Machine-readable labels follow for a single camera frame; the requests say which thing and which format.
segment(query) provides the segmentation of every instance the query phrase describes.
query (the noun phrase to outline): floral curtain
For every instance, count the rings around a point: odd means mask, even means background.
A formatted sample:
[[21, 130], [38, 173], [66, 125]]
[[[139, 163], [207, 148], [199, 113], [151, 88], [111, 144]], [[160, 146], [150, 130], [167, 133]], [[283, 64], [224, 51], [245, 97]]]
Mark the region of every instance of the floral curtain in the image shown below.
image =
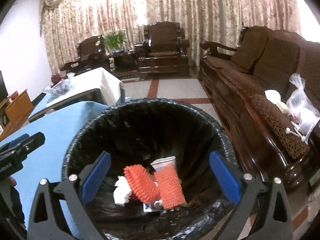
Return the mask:
[[300, 34], [296, 0], [61, 0], [54, 8], [43, 6], [41, 26], [53, 71], [77, 58], [81, 41], [125, 28], [127, 49], [143, 40], [143, 25], [157, 21], [179, 22], [190, 40], [189, 57], [199, 65], [202, 40], [235, 47], [241, 22]]

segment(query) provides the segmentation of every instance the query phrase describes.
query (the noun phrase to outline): wooden cabinet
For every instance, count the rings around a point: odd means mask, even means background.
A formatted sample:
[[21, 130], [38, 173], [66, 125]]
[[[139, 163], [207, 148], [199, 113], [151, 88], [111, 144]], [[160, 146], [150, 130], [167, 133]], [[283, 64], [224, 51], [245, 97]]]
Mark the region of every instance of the wooden cabinet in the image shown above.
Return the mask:
[[7, 138], [19, 130], [22, 125], [28, 120], [29, 115], [33, 110], [33, 104], [29, 98], [27, 90], [24, 90], [14, 101], [9, 103], [5, 100], [1, 103], [0, 108], [4, 108], [5, 114], [9, 119], [4, 131], [0, 135], [0, 141]]

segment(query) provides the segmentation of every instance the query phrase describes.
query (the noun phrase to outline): black trash bag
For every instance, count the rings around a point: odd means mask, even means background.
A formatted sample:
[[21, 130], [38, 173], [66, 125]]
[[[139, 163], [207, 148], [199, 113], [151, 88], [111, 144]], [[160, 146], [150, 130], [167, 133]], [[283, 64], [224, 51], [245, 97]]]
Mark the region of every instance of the black trash bag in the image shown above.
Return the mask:
[[[139, 99], [106, 109], [75, 136], [66, 152], [62, 179], [79, 174], [102, 151], [111, 168], [86, 208], [108, 239], [199, 239], [233, 208], [209, 167], [214, 150], [237, 165], [223, 128], [192, 105], [168, 99]], [[145, 213], [140, 201], [115, 205], [118, 176], [129, 165], [145, 168], [158, 158], [176, 157], [188, 205], [179, 211]]]

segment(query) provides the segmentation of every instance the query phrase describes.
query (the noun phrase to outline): orange foam fruit net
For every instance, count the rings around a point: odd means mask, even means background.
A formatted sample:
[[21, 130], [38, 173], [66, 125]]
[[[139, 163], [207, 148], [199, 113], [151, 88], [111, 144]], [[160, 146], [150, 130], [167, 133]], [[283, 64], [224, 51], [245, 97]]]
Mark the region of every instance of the orange foam fruit net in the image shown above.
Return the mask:
[[172, 164], [154, 174], [164, 209], [172, 209], [186, 202], [177, 172]]
[[124, 168], [124, 176], [137, 198], [150, 203], [160, 195], [159, 188], [153, 183], [147, 170], [140, 164]]

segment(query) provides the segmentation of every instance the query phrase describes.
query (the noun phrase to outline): silver screw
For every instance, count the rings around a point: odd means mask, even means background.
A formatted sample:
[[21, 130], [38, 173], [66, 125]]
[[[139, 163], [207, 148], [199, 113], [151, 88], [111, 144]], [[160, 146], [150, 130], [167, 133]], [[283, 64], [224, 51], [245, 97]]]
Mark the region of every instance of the silver screw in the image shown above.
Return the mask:
[[47, 179], [41, 179], [40, 184], [45, 185], [47, 184], [48, 180]]
[[249, 174], [249, 173], [246, 173], [246, 174], [244, 174], [244, 178], [245, 178], [246, 180], [252, 180], [252, 175]]
[[281, 179], [279, 179], [279, 178], [275, 178], [274, 181], [275, 181], [276, 184], [280, 184], [281, 183]]
[[72, 174], [69, 176], [70, 181], [75, 181], [76, 179], [78, 179], [78, 176], [76, 174]]

